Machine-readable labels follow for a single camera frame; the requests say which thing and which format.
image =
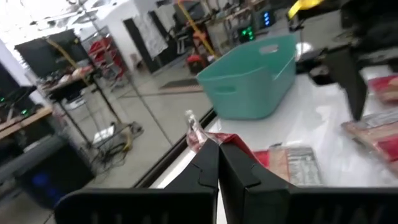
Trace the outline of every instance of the cable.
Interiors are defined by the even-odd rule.
[[[61,46],[59,46],[57,43],[55,43],[54,41],[52,41],[52,40],[49,39],[49,38],[46,38],[46,41],[47,41],[50,45],[54,46],[54,47],[55,47],[55,48],[56,48],[68,61],[69,61],[69,63],[70,63],[75,69],[79,69],[79,67],[78,67],[77,63],[74,61],[74,59],[72,59],[71,56],[70,56]],[[81,74],[81,78],[82,78],[82,80],[84,81],[84,83],[87,85],[87,87],[90,87],[90,84],[89,84],[88,81],[86,80],[84,74]],[[98,124],[97,124],[96,121],[95,121],[95,118],[93,117],[93,115],[91,114],[91,111],[90,111],[89,109],[88,109],[88,111],[89,111],[89,113],[90,113],[90,116],[93,118],[93,120],[94,120],[94,122],[95,122],[95,124],[96,124],[97,131],[100,132],[101,130],[99,130],[99,127],[98,127]],[[114,146],[111,146],[110,149],[107,149],[105,153],[103,153],[101,150],[99,150],[99,152],[98,152],[97,156],[95,157],[95,159],[96,159],[98,156],[101,156],[101,163],[102,163],[104,166],[106,166],[106,164],[111,160],[110,157],[113,158],[113,157],[114,157],[116,154],[118,154],[119,152],[126,153],[126,152],[130,149],[131,144],[132,144],[131,138],[130,138],[130,136],[127,134],[127,135],[126,135],[126,144],[124,145],[124,147],[123,147],[123,149],[122,149],[121,151],[117,151],[116,153],[110,154],[110,152],[115,148]]]
[[[99,152],[97,155],[95,155],[93,160],[90,162],[90,166],[98,166],[97,176],[100,176],[115,167],[123,166],[125,164],[127,156],[126,146],[123,146],[123,144],[118,144],[117,146],[114,146],[111,150],[108,150],[106,152]],[[121,155],[121,158],[115,162],[115,158],[117,158],[118,155]]]
[[[44,220],[43,224],[47,224],[47,222],[50,220],[50,218],[54,215],[54,212],[51,211],[51,213],[48,215],[48,217]]]

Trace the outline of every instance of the plastic packaging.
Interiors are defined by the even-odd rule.
[[[272,146],[254,155],[271,172],[296,186],[322,185],[318,162],[309,146]]]
[[[218,144],[232,143],[250,158],[296,186],[322,185],[318,163],[313,149],[308,146],[272,146],[266,150],[252,151],[237,134],[207,133],[191,110],[185,112],[188,124],[187,144],[198,152],[208,138]]]
[[[368,80],[368,85],[383,103],[398,103],[398,75]]]
[[[398,108],[370,114],[342,127],[355,140],[372,149],[398,175]]]

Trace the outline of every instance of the wooden desk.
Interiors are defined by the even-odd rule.
[[[71,85],[75,82],[84,81],[83,79],[89,80],[90,75],[92,75],[93,72],[94,72],[93,69],[84,70],[76,75],[69,75],[68,80],[66,80],[64,82],[58,82],[56,85],[52,85],[52,86],[42,85],[41,87],[42,87],[43,91],[46,91],[47,93],[51,93],[53,91],[60,90],[65,86]]]
[[[21,130],[23,127],[28,126],[48,115],[52,114],[52,108],[51,107],[44,107],[39,109],[35,114],[32,116],[29,116],[25,119],[21,117],[15,117],[12,118],[11,120],[1,123],[0,124],[0,139],[3,139],[19,130]]]

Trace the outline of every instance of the white tablecloth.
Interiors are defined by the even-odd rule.
[[[391,74],[387,66],[362,71],[365,79]],[[364,115],[386,110],[372,92]],[[377,157],[352,139],[340,124],[349,121],[350,112],[344,91],[337,84],[315,86],[307,75],[296,77],[294,85],[275,112],[258,121],[228,121],[216,118],[206,130],[236,133],[253,150],[272,144],[304,144],[315,151],[325,185],[330,187],[398,186],[398,178]],[[195,153],[187,149],[152,185],[165,187],[189,164]],[[226,223],[221,194],[217,223]]]

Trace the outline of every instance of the concrete floor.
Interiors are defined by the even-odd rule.
[[[325,47],[339,44],[333,38],[341,32],[338,12],[310,19],[305,24],[303,41],[313,47]],[[270,35],[288,33],[286,22],[278,22],[271,30]],[[153,112],[167,137],[160,131],[145,104],[138,97],[131,86],[110,93],[106,91],[111,104],[124,122],[137,121],[144,128],[144,134],[133,142],[133,149],[126,158],[126,163],[111,170],[106,176],[97,177],[90,187],[131,187],[187,130],[184,121],[184,111],[191,109],[197,117],[203,116],[210,108],[211,103],[204,93],[184,93],[172,95],[157,95],[160,86],[171,80],[191,77],[183,62],[173,67],[165,68],[155,74],[134,74],[133,80],[145,104]],[[115,121],[105,107],[99,94],[86,93],[86,105],[73,111],[72,116],[78,121],[85,134],[90,138],[97,132],[94,119],[99,129],[109,126]],[[72,136],[82,142],[77,132],[72,129]],[[38,207],[27,195],[21,194],[5,206],[0,207],[1,224],[42,224],[54,223],[51,212]]]

